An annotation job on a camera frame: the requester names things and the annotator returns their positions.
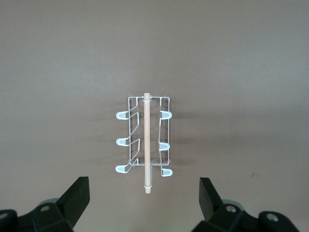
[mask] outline small mark on surface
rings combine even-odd
[[[257,173],[253,173],[252,174],[252,176],[251,176],[251,178],[253,178],[253,179],[258,179],[258,178],[260,178],[260,175],[259,174],[257,174]]]

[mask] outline wooden stick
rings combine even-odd
[[[145,188],[150,193],[151,170],[150,170],[150,94],[144,93],[144,152],[145,152]]]

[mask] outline gray background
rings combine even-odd
[[[188,232],[198,181],[309,231],[309,2],[0,2],[0,208],[89,176],[76,232]],[[172,177],[114,170],[129,93],[171,96]]]

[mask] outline white wire rack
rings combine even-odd
[[[129,159],[127,164],[125,165],[118,165],[116,166],[116,171],[118,173],[128,173],[132,167],[135,166],[145,166],[145,162],[140,162],[140,158],[138,157],[138,154],[140,152],[140,140],[141,138],[133,139],[132,135],[134,132],[138,129],[140,125],[140,113],[139,112],[134,112],[138,107],[139,107],[139,99],[143,99],[144,102],[144,96],[141,97],[135,97],[133,95],[129,95],[128,97],[128,110],[127,111],[121,111],[116,114],[116,118],[119,120],[127,120],[128,121],[128,126],[129,126],[129,135],[128,137],[125,138],[119,138],[116,140],[117,145],[119,146],[127,146],[129,147]],[[173,174],[172,169],[164,168],[165,166],[168,166],[170,164],[170,159],[169,159],[169,120],[172,118],[172,113],[169,111],[169,105],[170,105],[170,97],[164,95],[163,97],[154,97],[150,95],[150,101],[152,100],[157,100],[159,101],[159,108],[160,108],[160,119],[159,119],[159,133],[158,133],[158,156],[159,156],[159,161],[151,161],[150,163],[150,179],[151,179],[151,184],[146,185],[144,183],[144,187],[146,189],[150,189],[152,187],[152,168],[153,166],[160,166],[161,169],[161,175],[163,177],[166,176],[171,176]],[[167,110],[162,110],[163,108],[163,103],[166,106],[167,105]],[[132,120],[136,122],[136,126],[132,128]],[[166,120],[167,121],[167,127],[162,126],[162,121]],[[167,138],[165,138],[164,141],[161,140],[161,132],[162,130],[165,130],[165,135]],[[162,161],[162,153],[165,152],[167,154],[166,161]]]

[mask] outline wooden dowel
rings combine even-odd
[[[151,186],[150,170],[150,94],[144,93],[144,152],[145,152],[145,186]]]

